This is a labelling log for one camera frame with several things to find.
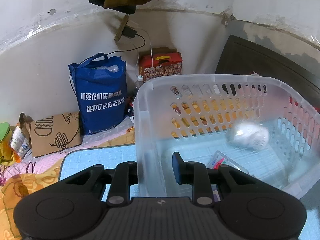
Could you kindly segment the clear plastic basket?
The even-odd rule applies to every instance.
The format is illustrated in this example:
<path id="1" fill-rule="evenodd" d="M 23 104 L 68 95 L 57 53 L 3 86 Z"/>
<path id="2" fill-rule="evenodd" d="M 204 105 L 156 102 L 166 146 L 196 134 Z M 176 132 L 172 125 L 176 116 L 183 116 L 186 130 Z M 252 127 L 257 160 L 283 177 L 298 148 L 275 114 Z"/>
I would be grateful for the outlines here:
<path id="1" fill-rule="evenodd" d="M 319 181 L 319 113 L 297 91 L 271 77 L 181 75 L 142 85 L 134 103 L 140 195 L 189 196 L 176 183 L 172 154 L 208 164 L 216 151 L 250 175 L 297 198 Z M 236 122 L 262 124 L 270 139 L 262 150 L 232 145 Z"/>

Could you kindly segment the blue table mat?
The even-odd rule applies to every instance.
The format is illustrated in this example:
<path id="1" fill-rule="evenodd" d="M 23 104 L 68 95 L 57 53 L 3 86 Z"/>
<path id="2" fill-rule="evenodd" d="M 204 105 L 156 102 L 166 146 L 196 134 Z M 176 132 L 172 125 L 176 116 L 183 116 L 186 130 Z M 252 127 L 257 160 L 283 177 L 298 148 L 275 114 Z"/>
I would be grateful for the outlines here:
<path id="1" fill-rule="evenodd" d="M 73 151 L 63 159 L 59 180 L 95 164 L 101 164 L 104 168 L 109 169 L 115 168 L 119 163 L 135 160 L 136 147 L 134 144 Z M 319 182 L 300 201 L 307 209 L 307 220 L 299 238 L 319 239 Z"/>

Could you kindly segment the brown paper burger bag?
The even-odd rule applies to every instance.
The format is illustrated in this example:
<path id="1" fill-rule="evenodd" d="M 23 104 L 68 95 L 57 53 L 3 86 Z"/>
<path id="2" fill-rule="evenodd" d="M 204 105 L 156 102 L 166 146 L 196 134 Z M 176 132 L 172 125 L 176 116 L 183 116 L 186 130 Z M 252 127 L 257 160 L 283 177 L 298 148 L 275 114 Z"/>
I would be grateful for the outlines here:
<path id="1" fill-rule="evenodd" d="M 82 144 L 79 112 L 67 112 L 36 121 L 21 113 L 18 124 L 27 137 L 33 157 Z"/>

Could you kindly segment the blue tote bag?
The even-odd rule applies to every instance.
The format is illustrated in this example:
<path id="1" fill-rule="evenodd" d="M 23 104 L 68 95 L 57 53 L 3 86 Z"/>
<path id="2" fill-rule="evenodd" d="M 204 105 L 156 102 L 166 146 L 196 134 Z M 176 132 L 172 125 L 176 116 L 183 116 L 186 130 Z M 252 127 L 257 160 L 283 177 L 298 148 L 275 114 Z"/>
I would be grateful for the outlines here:
<path id="1" fill-rule="evenodd" d="M 76 94 L 84 135 L 120 124 L 127 96 L 126 62 L 119 56 L 97 53 L 68 66 Z"/>

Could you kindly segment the pink floral sheet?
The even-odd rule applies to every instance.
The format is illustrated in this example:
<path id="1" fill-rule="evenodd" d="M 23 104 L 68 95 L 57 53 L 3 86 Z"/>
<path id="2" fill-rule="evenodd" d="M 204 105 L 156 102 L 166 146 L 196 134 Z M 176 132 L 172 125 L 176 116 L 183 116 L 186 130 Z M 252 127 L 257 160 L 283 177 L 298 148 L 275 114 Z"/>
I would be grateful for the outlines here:
<path id="1" fill-rule="evenodd" d="M 59 160 L 73 151 L 126 145 L 134 142 L 134 124 L 131 119 L 126 118 L 115 128 L 97 134 L 84 136 L 82 144 L 73 148 L 67 148 L 41 157 L 33 157 L 32 150 L 29 150 L 21 163 L 15 163 L 11 166 L 1 165 L 1 186 L 3 186 L 8 179 L 18 174 L 44 173 L 54 166 Z"/>

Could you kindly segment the orange floral bedsheet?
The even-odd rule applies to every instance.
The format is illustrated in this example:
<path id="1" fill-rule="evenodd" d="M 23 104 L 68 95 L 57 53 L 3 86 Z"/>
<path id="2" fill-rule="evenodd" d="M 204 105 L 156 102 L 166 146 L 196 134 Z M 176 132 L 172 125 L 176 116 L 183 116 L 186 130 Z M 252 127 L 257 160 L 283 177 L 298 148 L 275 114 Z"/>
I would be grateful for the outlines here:
<path id="1" fill-rule="evenodd" d="M 19 174 L 1 187 L 1 239 L 21 239 L 13 214 L 17 203 L 23 198 L 58 181 L 61 161 L 41 174 Z"/>

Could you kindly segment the white snack packets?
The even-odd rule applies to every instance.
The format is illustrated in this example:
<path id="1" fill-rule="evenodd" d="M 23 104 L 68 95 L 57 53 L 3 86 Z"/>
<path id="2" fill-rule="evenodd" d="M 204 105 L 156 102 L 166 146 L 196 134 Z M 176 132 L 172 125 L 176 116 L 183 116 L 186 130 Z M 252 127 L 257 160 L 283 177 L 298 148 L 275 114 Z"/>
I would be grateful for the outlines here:
<path id="1" fill-rule="evenodd" d="M 17 126 L 15 127 L 11 141 L 10 148 L 17 154 L 17 156 L 22 160 L 25 155 L 31 149 L 29 145 L 29 140 L 23 134 L 22 130 Z"/>

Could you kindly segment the red gift carton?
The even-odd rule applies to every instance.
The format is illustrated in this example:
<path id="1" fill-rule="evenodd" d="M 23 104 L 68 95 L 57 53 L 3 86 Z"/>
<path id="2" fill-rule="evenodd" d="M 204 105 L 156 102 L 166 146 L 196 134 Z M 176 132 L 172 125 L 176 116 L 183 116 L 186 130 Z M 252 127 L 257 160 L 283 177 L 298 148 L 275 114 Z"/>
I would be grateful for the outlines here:
<path id="1" fill-rule="evenodd" d="M 182 55 L 176 48 L 161 47 L 153 49 L 152 52 L 140 52 L 139 76 L 146 82 L 157 77 L 181 75 L 182 62 Z"/>

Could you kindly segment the green lidded yellow box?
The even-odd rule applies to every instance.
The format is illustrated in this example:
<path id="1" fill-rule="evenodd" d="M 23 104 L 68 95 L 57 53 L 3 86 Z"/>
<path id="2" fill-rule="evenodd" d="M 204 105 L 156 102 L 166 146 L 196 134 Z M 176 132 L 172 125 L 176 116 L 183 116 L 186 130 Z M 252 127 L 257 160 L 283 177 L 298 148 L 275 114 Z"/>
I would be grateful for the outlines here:
<path id="1" fill-rule="evenodd" d="M 10 166 L 15 162 L 14 152 L 10 147 L 12 130 L 8 122 L 0 123 L 0 156 L 1 164 Z"/>

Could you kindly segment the dark wooden headboard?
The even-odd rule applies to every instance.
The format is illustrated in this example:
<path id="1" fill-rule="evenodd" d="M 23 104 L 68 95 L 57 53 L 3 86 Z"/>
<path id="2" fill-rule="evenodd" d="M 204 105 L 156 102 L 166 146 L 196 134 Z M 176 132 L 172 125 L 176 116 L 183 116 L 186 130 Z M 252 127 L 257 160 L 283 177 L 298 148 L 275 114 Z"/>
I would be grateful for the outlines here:
<path id="1" fill-rule="evenodd" d="M 243 38 L 229 35 L 216 74 L 256 73 L 283 81 L 319 111 L 319 77 L 287 57 Z"/>

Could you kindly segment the black wall charger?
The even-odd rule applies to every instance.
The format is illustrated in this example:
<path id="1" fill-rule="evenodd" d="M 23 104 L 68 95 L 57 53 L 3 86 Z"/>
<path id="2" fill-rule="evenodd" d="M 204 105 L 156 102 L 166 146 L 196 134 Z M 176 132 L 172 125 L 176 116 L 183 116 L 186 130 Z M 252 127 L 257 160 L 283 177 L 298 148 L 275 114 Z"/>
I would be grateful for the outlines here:
<path id="1" fill-rule="evenodd" d="M 129 26 L 125 26 L 122 33 L 122 36 L 125 36 L 127 38 L 135 38 L 135 36 L 137 35 L 137 31 Z"/>

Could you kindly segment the wooden wall stick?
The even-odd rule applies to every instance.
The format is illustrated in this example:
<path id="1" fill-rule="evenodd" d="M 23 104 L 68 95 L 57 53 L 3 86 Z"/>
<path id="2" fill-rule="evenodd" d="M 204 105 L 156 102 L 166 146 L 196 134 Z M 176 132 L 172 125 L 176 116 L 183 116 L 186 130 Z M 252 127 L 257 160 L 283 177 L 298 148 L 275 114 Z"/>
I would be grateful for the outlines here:
<path id="1" fill-rule="evenodd" d="M 116 31 L 116 34 L 115 34 L 115 37 L 114 37 L 114 41 L 115 42 L 118 42 L 122 36 L 122 33 L 123 33 L 123 30 L 124 28 L 126 27 L 128 21 L 129 21 L 130 17 L 129 15 L 125 15 L 122 19 L 121 19 L 121 22 L 120 22 L 120 26 L 118 27 L 117 31 Z"/>

